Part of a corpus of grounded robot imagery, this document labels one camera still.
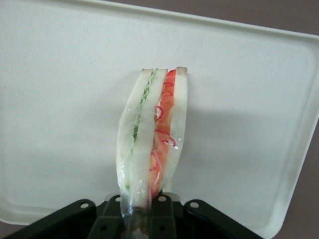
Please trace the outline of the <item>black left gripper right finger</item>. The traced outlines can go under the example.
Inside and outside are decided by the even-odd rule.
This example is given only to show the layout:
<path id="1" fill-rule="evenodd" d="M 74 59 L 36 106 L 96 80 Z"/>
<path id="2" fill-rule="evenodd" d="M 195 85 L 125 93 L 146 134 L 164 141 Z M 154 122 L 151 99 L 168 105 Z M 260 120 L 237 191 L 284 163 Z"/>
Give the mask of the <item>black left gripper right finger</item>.
<path id="1" fill-rule="evenodd" d="M 260 239 L 261 236 L 203 200 L 184 205 L 172 193 L 152 200 L 150 239 Z"/>

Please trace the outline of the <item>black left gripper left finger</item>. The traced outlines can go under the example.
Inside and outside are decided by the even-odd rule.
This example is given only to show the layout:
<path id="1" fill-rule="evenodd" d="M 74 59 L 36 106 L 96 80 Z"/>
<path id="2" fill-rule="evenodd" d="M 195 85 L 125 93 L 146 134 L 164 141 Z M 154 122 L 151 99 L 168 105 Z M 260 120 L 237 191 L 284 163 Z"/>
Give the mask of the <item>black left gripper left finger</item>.
<path id="1" fill-rule="evenodd" d="M 119 195 L 96 205 L 81 199 L 14 232 L 6 239 L 119 239 L 123 228 Z"/>

